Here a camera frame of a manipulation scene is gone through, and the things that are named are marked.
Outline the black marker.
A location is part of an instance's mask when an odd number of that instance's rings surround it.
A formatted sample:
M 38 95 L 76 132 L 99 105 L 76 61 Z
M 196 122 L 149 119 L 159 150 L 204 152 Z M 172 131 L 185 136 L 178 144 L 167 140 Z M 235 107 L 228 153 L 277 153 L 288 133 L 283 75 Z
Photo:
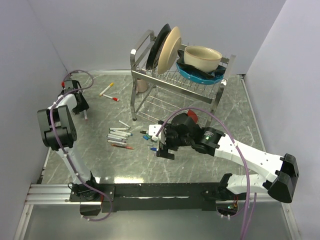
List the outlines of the black marker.
M 131 128 L 131 126 L 130 125 L 128 125 L 127 123 L 125 123 L 125 122 L 123 122 L 123 121 L 121 121 L 121 120 L 118 120 L 118 122 L 120 123 L 120 124 L 122 124 L 122 125 L 124 125 L 126 128 Z

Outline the yellow cap marker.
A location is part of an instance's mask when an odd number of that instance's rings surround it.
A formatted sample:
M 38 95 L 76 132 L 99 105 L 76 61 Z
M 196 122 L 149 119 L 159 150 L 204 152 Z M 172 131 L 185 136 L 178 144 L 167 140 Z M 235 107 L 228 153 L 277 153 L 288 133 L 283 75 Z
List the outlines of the yellow cap marker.
M 107 90 L 109 90 L 113 85 L 114 85 L 114 82 L 110 83 L 110 84 L 99 94 L 99 96 L 100 96 L 100 97 L 103 96 L 103 94 L 104 94 Z

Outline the pink cap marker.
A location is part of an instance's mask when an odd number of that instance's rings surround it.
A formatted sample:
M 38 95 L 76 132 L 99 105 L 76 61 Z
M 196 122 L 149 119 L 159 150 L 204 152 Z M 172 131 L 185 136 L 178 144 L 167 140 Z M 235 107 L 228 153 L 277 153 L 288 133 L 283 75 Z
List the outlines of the pink cap marker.
M 84 115 L 84 119 L 88 121 L 88 115 L 86 110 L 83 111 L 83 115 Z

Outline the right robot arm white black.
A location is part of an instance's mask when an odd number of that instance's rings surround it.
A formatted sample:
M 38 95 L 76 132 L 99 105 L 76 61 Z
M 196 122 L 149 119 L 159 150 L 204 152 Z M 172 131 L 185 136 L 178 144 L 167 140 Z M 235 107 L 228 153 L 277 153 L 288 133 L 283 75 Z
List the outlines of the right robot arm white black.
M 271 154 L 232 140 L 213 127 L 200 127 L 197 116 L 189 111 L 176 115 L 170 123 L 159 121 L 148 127 L 153 141 L 158 141 L 157 157 L 173 160 L 180 147 L 190 146 L 200 154 L 218 157 L 254 171 L 250 175 L 226 173 L 213 190 L 205 195 L 226 201 L 247 192 L 266 193 L 274 200 L 289 204 L 293 201 L 299 170 L 296 158 Z

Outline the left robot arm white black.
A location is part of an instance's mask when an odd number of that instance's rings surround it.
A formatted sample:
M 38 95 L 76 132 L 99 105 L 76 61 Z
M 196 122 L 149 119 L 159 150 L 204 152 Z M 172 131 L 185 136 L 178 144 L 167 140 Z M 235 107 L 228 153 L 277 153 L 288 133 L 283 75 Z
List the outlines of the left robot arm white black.
M 62 91 L 56 106 L 37 111 L 37 120 L 41 138 L 46 147 L 50 147 L 63 160 L 72 177 L 71 189 L 88 201 L 95 200 L 100 193 L 92 172 L 86 167 L 77 150 L 77 131 L 71 113 L 87 111 L 81 85 L 77 80 L 62 82 Z

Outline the red cap marker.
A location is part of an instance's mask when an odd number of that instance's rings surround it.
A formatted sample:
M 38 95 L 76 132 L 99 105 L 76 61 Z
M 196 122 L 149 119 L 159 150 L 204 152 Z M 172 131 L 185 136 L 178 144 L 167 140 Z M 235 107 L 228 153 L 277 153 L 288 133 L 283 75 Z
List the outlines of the red cap marker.
M 119 101 L 120 101 L 118 98 L 112 97 L 112 96 L 109 96 L 109 95 L 106 95 L 106 94 L 103 94 L 102 96 L 105 97 L 105 98 L 108 98 L 108 99 L 112 99 L 112 100 L 114 100 L 114 101 L 116 101 L 116 102 L 119 102 Z

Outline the dark red marker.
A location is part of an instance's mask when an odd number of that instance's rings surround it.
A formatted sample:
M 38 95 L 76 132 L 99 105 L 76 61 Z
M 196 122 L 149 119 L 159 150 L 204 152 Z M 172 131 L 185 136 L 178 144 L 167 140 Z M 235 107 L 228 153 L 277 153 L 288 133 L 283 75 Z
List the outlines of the dark red marker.
M 117 147 L 117 148 L 123 148 L 123 149 L 128 149 L 128 150 L 134 150 L 134 147 L 127 146 L 127 145 L 121 145 L 121 144 L 111 144 L 112 147 Z

